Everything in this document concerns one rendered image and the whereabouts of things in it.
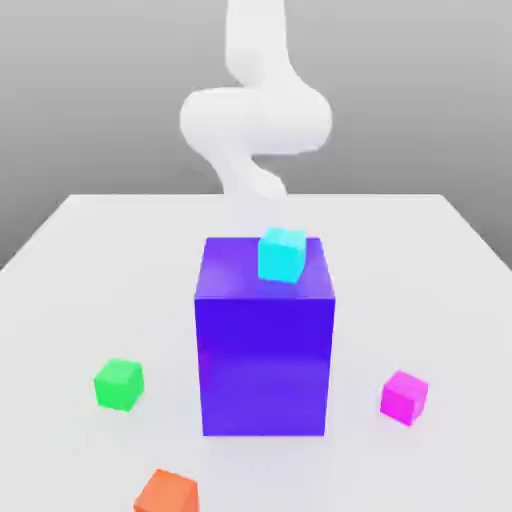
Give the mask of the small cyan cube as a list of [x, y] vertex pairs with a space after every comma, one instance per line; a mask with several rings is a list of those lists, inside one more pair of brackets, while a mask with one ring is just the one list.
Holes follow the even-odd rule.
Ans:
[[258, 277], [296, 283], [305, 266], [306, 241], [304, 231], [269, 228], [258, 242]]

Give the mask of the small green cube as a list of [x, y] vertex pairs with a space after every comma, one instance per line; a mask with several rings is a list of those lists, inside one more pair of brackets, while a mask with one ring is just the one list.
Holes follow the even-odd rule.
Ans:
[[94, 377], [99, 406], [129, 412], [144, 392], [144, 375], [139, 362], [113, 358]]

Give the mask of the small magenta cube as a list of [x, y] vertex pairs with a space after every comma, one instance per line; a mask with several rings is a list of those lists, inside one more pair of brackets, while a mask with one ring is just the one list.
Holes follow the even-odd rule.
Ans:
[[380, 412], [410, 427], [424, 409], [428, 390], [427, 382], [398, 370], [384, 384]]

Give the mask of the small orange cube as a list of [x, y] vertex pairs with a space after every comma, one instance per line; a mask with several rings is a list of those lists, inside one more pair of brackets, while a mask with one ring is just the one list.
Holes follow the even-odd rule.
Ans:
[[133, 505], [134, 512], [199, 512], [195, 480], [157, 469]]

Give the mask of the large purple box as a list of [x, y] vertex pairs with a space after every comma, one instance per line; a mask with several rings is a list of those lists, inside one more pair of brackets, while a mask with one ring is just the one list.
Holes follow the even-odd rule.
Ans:
[[335, 293], [310, 238], [295, 283], [257, 275], [255, 238], [207, 238], [194, 296], [206, 436], [325, 432]]

